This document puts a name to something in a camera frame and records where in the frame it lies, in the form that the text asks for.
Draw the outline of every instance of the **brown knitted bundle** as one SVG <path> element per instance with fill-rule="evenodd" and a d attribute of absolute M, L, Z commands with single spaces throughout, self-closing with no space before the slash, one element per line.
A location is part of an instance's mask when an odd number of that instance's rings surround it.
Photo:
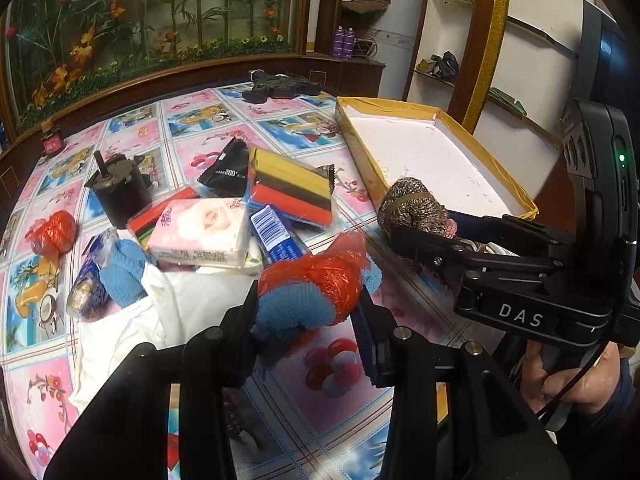
<path fill-rule="evenodd" d="M 420 180 L 410 176 L 400 178 L 386 192 L 378 210 L 378 224 L 386 232 L 404 225 L 447 238 L 453 238 L 457 229 L 444 206 Z"/>

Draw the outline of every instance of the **purple bottle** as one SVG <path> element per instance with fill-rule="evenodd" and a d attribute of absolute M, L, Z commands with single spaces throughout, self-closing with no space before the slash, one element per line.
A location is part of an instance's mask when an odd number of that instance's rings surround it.
<path fill-rule="evenodd" d="M 342 57 L 342 47 L 344 45 L 344 29 L 338 27 L 335 29 L 334 34 L 334 47 L 331 50 L 332 57 Z"/>
<path fill-rule="evenodd" d="M 342 47 L 342 57 L 351 59 L 353 54 L 353 46 L 356 44 L 356 35 L 353 29 L 350 27 L 344 33 L 344 46 Z"/>

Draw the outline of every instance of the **pink tissue package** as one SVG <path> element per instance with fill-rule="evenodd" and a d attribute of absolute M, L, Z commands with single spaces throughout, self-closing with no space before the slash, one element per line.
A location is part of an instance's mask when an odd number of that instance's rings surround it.
<path fill-rule="evenodd" d="M 148 240 L 149 253 L 174 264 L 242 267 L 249 242 L 241 198 L 169 202 Z"/>

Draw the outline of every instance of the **glass panel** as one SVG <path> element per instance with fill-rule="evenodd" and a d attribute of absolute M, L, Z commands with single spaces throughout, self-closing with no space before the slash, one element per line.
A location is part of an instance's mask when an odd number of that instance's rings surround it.
<path fill-rule="evenodd" d="M 290 52 L 294 7 L 292 0 L 13 0 L 4 62 L 20 127 L 158 70 Z"/>

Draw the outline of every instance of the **barcode label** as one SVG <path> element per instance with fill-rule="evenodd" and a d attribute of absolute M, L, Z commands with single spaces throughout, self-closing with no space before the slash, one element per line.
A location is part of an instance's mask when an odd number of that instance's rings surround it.
<path fill-rule="evenodd" d="M 269 205 L 252 215 L 251 222 L 267 251 L 271 251 L 276 245 L 291 238 L 287 228 Z"/>

